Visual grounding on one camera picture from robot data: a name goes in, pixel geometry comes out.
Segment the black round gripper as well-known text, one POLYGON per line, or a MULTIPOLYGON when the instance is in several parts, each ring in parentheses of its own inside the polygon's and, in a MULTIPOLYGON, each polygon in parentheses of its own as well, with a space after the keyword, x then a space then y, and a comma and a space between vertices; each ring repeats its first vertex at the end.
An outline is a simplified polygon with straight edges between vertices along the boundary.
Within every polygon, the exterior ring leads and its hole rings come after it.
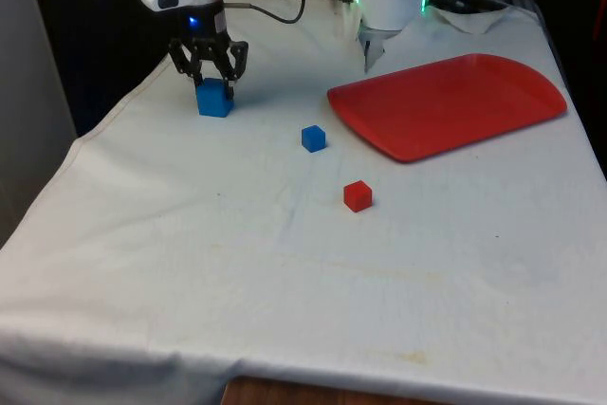
POLYGON ((225 95, 232 99, 233 85, 246 71, 248 42, 230 40, 224 1, 179 8, 177 21, 179 39, 172 38, 169 43, 177 72, 191 78, 195 87, 203 85, 202 63, 209 58, 209 39, 217 39, 222 43, 214 44, 213 62, 222 77, 225 95))

